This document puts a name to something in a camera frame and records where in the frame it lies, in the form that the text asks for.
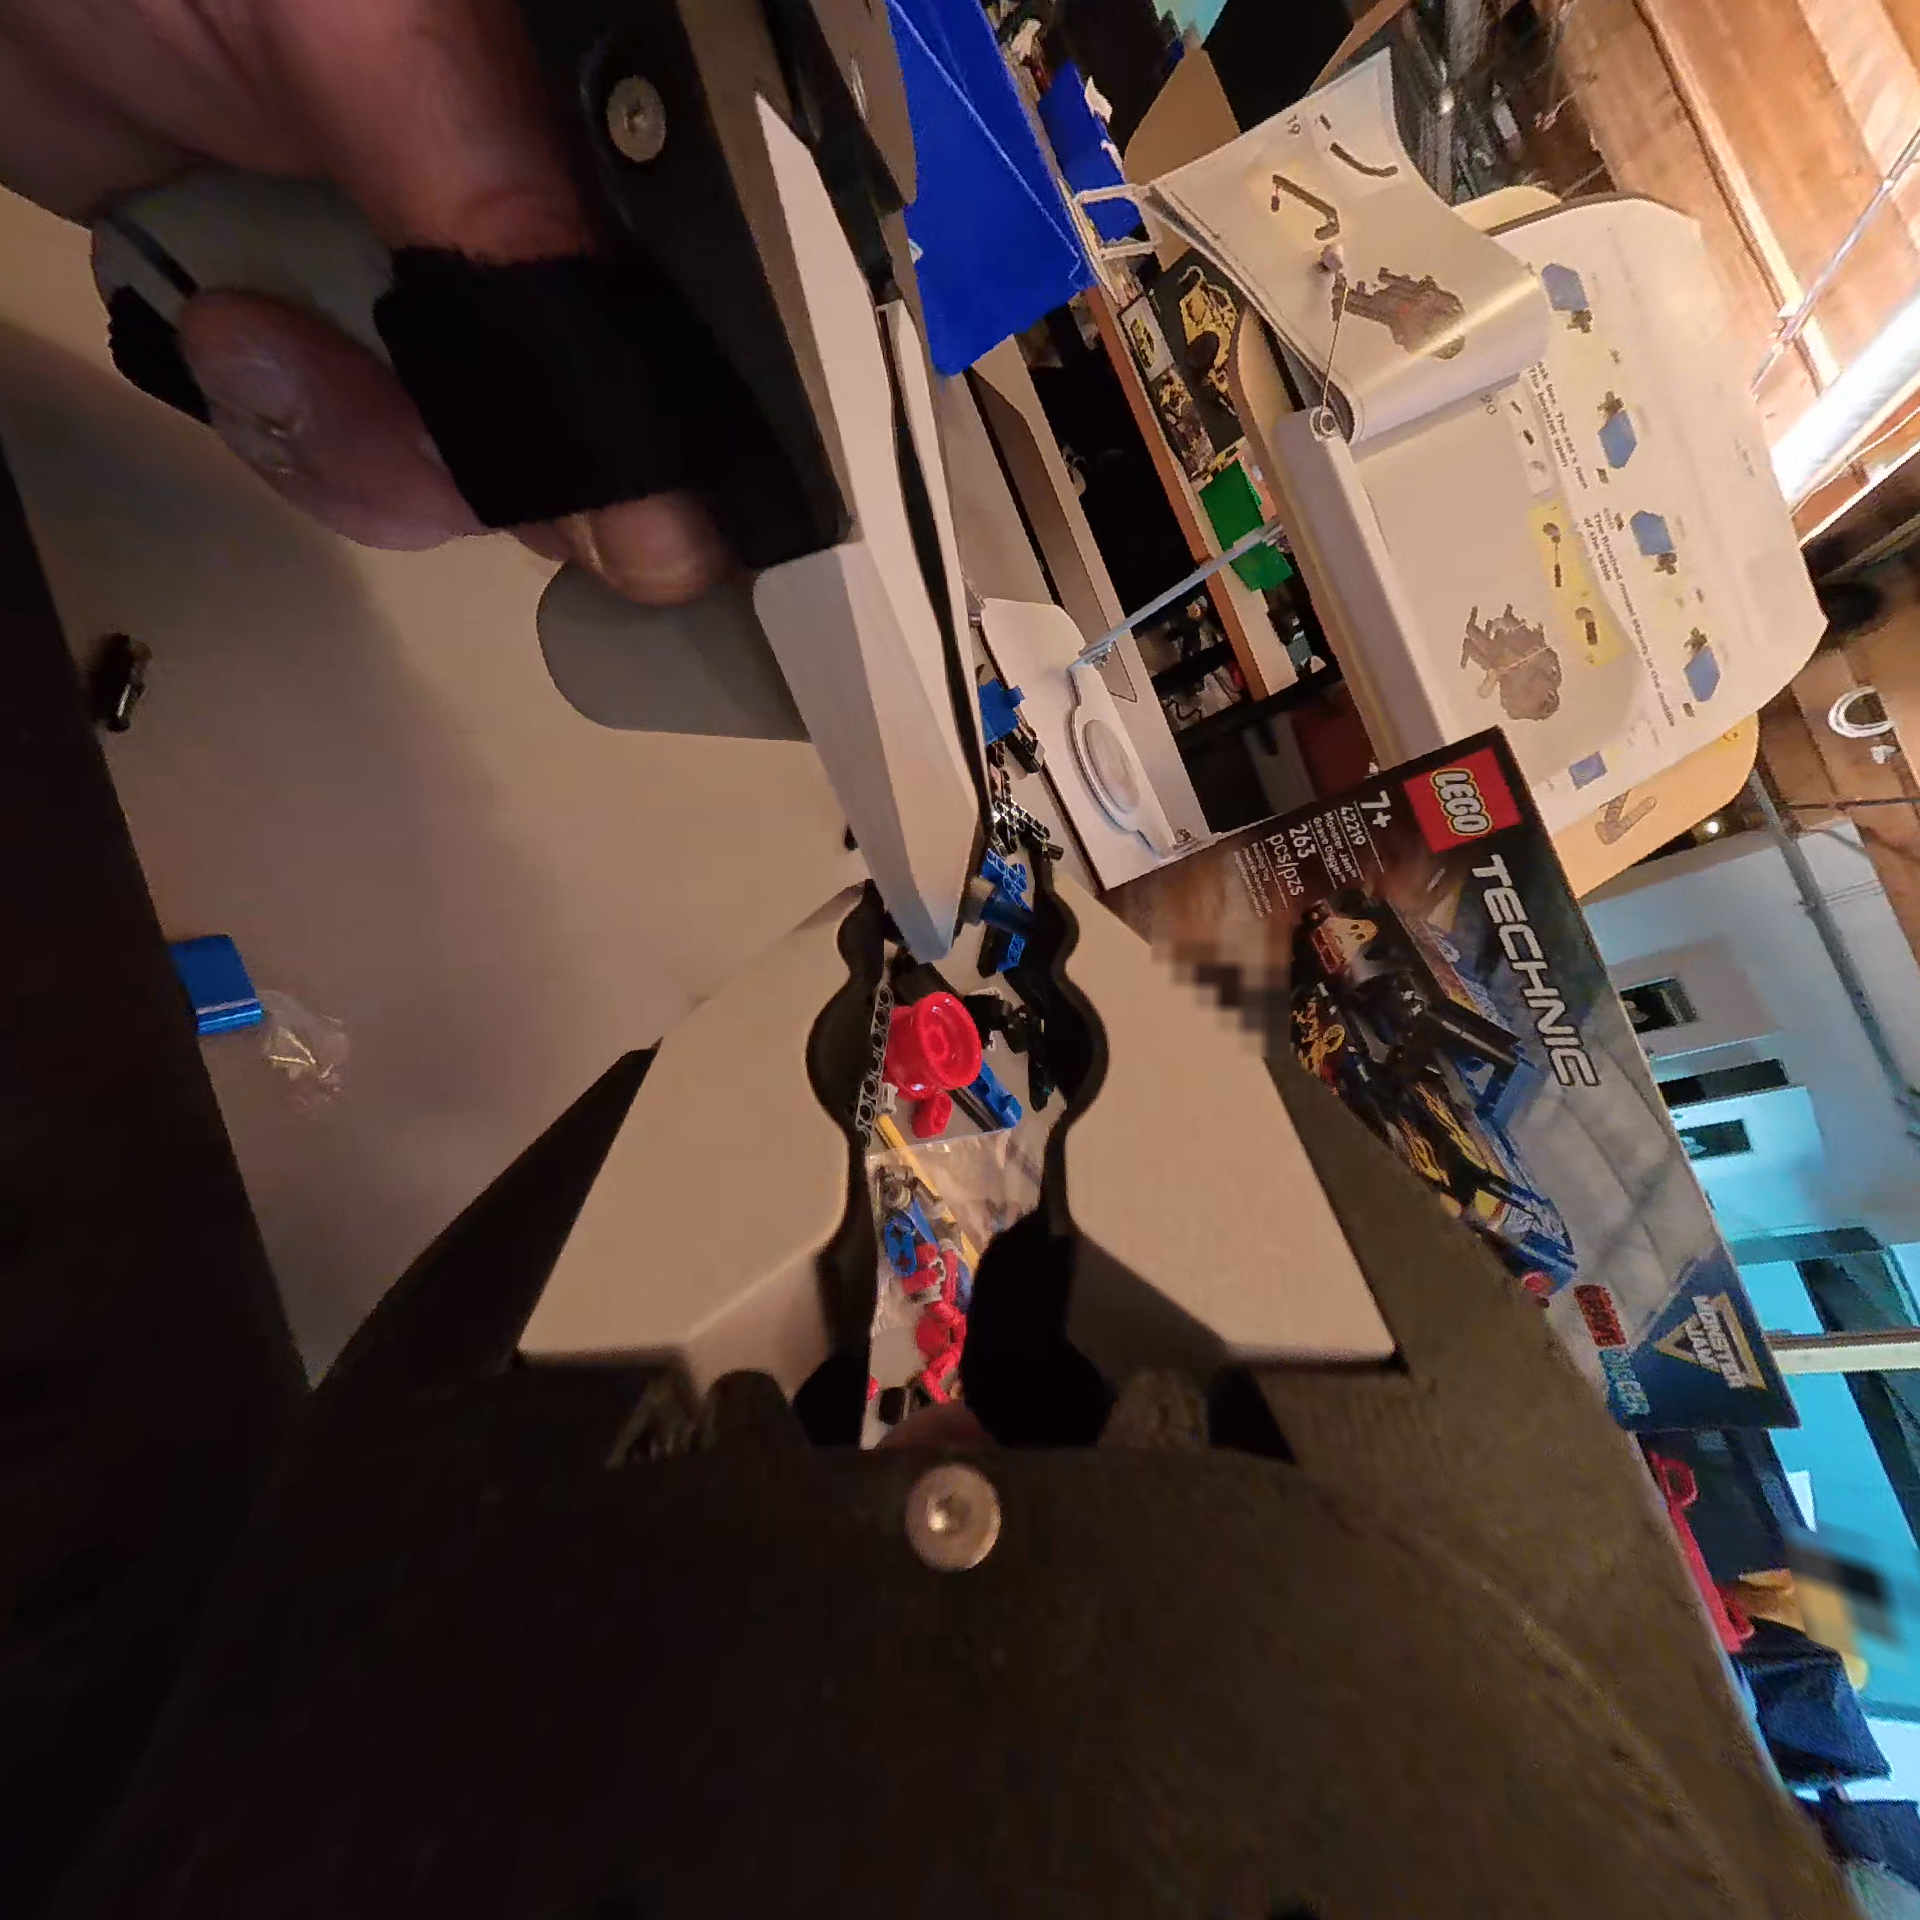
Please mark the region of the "blue toy block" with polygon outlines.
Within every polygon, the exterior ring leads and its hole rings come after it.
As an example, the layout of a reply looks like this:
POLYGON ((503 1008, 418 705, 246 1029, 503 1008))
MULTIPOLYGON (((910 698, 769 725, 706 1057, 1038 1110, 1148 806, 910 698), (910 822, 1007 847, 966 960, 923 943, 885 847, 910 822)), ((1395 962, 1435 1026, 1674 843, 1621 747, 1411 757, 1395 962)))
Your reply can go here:
POLYGON ((167 960, 199 1039, 248 1032, 267 1020, 251 971, 226 932, 171 941, 167 960))

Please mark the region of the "clear bag of small parts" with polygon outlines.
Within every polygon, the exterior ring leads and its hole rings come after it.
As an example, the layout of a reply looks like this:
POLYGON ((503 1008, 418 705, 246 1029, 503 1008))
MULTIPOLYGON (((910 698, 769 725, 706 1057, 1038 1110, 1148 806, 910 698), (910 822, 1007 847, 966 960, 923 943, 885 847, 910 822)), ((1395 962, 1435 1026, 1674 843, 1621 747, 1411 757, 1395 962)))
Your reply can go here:
POLYGON ((861 1443, 964 1398, 975 1279, 993 1240, 1038 1204, 1038 1157, 1013 1130, 912 1138, 875 1117, 866 1155, 875 1307, 861 1443))

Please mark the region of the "black dimpled mat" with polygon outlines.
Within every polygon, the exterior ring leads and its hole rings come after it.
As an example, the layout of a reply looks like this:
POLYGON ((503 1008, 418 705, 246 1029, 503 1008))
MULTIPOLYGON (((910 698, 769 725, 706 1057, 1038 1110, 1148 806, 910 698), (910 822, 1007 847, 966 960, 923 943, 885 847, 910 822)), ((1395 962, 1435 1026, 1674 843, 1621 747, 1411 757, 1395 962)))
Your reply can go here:
POLYGON ((303 1393, 2 469, 6 1916, 48 1916, 111 1819, 303 1393))

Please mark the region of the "small clear plastic bag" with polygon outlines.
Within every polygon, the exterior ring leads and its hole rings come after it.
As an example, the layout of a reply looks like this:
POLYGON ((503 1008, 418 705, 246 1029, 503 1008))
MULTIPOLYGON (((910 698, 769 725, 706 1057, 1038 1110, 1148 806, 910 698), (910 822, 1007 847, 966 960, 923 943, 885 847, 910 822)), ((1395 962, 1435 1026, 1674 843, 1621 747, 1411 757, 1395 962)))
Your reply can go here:
POLYGON ((351 1034, 344 1020, 289 995, 264 995, 260 1057, 295 1102, 323 1109, 346 1089, 351 1034))

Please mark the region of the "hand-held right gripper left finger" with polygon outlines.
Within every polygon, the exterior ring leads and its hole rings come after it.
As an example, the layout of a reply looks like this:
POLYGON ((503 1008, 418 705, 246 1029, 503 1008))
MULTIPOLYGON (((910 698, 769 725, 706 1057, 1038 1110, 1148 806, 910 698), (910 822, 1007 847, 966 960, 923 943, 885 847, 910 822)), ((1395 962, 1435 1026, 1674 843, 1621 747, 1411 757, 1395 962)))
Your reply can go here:
POLYGON ((651 1053, 519 1337, 541 1362, 635 1359, 698 1393, 822 1366, 868 1376, 875 1254, 857 1100, 885 914, 832 894, 651 1053))

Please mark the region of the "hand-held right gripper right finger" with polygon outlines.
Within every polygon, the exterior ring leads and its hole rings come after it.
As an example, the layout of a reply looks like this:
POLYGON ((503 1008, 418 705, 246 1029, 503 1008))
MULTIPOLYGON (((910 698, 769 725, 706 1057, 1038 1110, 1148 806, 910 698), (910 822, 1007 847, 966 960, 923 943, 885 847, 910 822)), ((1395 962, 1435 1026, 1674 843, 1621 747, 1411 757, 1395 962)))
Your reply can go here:
POLYGON ((1396 1339, 1262 1044, 1071 879, 1022 983, 1063 1110, 1038 1204, 987 1247, 964 1398, 1006 1446, 1088 1446, 1150 1373, 1357 1372, 1396 1339))

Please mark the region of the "printed toy truck box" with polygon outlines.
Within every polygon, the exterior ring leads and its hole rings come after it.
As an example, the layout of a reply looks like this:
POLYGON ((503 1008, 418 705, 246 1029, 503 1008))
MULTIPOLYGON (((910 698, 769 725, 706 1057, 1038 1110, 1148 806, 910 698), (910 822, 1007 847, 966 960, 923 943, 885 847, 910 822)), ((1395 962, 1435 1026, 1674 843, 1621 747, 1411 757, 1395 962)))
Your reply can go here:
POLYGON ((1108 892, 1542 1307, 1632 1432, 1799 1416, 1501 729, 1108 892))

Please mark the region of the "small blue storage bin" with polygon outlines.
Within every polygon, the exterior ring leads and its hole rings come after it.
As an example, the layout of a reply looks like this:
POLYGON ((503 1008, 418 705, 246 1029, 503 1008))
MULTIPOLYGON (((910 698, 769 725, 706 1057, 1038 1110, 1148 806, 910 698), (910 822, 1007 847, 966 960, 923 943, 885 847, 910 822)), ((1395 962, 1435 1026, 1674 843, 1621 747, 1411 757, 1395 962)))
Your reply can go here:
MULTIPOLYGON (((1050 70, 1050 81, 1038 95, 1038 118, 1062 178, 1067 178, 1075 195, 1126 183, 1112 128, 1101 118, 1088 81, 1075 62, 1059 62, 1050 70)), ((1144 238, 1140 207, 1126 192, 1092 204, 1088 220, 1103 242, 1144 238)))

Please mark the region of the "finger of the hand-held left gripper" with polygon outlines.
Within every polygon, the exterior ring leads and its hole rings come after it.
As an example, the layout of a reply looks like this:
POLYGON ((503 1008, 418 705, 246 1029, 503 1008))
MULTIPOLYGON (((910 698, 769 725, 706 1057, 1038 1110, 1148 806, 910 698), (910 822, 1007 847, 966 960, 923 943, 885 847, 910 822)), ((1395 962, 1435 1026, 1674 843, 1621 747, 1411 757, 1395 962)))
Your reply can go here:
POLYGON ((885 302, 885 354, 895 409, 895 465, 906 532, 920 568, 938 637, 938 676, 947 717, 955 725, 964 770, 975 785, 975 806, 993 809, 987 752, 975 687, 975 636, 957 559, 957 529, 950 501, 931 370, 912 302, 895 291, 885 302))
POLYGON ((885 298, 861 276, 803 139, 759 101, 797 298, 822 358, 850 529, 756 573, 754 605, 894 927, 923 962, 957 929, 987 827, 940 698, 938 629, 906 532, 885 298))

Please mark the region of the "red toy wheel rim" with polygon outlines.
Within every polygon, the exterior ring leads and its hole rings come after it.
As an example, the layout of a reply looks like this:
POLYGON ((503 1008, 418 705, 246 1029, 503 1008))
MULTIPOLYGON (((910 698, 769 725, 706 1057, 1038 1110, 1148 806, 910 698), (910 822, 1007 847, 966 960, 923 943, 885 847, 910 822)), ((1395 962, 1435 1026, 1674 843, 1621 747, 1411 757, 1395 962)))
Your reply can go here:
POLYGON ((972 1090, 982 1064, 982 1039, 961 995, 936 991, 894 1008, 881 1083, 903 1102, 912 1138, 947 1132, 955 1093, 972 1090))

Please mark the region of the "pile of black toy beams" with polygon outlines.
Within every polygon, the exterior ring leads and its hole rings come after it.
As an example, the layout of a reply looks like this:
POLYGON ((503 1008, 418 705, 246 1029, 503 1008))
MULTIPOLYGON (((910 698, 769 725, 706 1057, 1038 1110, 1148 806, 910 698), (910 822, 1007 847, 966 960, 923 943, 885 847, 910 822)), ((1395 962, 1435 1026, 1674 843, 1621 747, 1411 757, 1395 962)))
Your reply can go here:
POLYGON ((885 946, 885 978, 899 1005, 931 991, 961 995, 982 1020, 982 1074, 997 1086, 999 1097, 1018 1100, 1024 1117, 1053 1120, 1062 1106, 1062 1065, 1071 1064, 1075 1048, 1068 1020, 1062 1013, 1062 962, 1067 957, 1068 922, 1059 880, 1067 847, 1062 831, 1029 806, 1042 785, 1038 747, 1034 740, 1022 743, 1018 735, 1007 735, 990 743, 987 773, 993 809, 987 810, 975 871, 964 885, 955 938, 943 957, 923 962, 894 932, 885 946), (982 855, 987 851, 1024 862, 1034 879, 1034 927, 1024 957, 1006 974, 982 974, 976 966, 982 907, 987 900, 982 855))

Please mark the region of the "yellow vehicle toy box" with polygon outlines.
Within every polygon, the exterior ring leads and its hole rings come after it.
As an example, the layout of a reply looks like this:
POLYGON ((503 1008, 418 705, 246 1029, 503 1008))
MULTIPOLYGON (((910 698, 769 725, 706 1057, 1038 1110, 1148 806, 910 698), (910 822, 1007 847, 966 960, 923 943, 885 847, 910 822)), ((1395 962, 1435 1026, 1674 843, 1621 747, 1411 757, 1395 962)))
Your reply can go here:
POLYGON ((1235 458, 1243 423, 1228 382, 1239 295, 1200 249, 1180 251, 1120 309, 1127 354, 1171 454, 1200 490, 1235 458))

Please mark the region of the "green storage bin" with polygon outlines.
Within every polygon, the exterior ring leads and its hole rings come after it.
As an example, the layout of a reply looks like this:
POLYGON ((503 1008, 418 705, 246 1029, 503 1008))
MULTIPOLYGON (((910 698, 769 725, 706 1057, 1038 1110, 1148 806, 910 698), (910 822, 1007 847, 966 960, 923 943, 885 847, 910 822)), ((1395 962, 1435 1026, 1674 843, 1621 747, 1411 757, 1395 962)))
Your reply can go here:
POLYGON ((1294 580, 1294 563, 1277 536, 1250 540, 1267 526, 1267 514, 1257 480, 1238 456, 1197 483, 1197 497, 1221 549, 1235 550, 1228 570, 1243 587, 1270 592, 1294 580))

